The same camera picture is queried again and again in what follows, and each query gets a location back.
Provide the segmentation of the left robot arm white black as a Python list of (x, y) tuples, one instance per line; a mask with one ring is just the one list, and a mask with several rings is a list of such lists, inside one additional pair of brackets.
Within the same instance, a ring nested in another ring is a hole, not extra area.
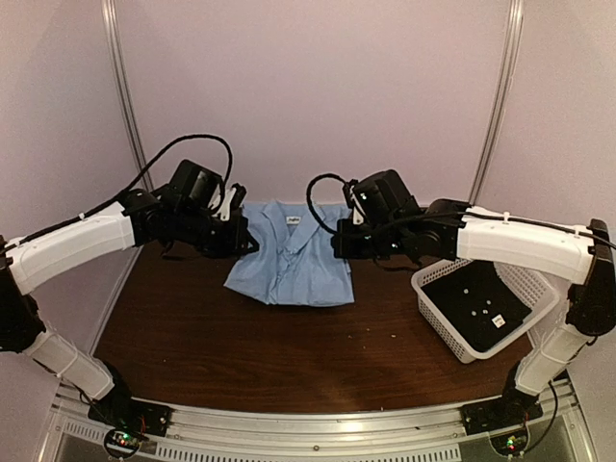
[(102, 256), (151, 242), (192, 246), (212, 259), (244, 256), (259, 245), (242, 213), (246, 189), (184, 160), (161, 188), (130, 188), (99, 211), (53, 231), (1, 243), (1, 349), (22, 353), (74, 385), (90, 408), (118, 427), (132, 425), (138, 405), (119, 373), (86, 354), (39, 316), (33, 292)]

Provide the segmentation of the light blue long sleeve shirt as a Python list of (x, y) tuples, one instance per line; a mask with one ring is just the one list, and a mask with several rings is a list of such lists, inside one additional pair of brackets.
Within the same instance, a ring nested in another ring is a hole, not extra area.
[(327, 233), (305, 204), (244, 205), (260, 249), (240, 258), (224, 287), (269, 305), (334, 307), (354, 301), (350, 265), (334, 256)]

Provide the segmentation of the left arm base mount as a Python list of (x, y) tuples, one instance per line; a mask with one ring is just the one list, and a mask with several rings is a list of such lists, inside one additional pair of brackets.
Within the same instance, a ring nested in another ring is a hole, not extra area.
[(167, 435), (171, 408), (132, 398), (100, 400), (90, 406), (88, 417), (131, 434), (164, 437)]

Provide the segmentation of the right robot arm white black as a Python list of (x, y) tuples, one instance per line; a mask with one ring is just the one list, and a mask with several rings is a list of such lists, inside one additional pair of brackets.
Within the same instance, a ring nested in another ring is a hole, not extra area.
[(494, 403), (500, 424), (518, 421), (585, 345), (614, 329), (614, 246), (603, 221), (558, 225), (452, 199), (421, 208), (392, 169), (345, 181), (343, 192), (351, 215), (331, 232), (337, 258), (378, 260), (399, 254), (414, 263), (423, 257), (485, 261), (569, 282), (564, 320), (512, 368)]

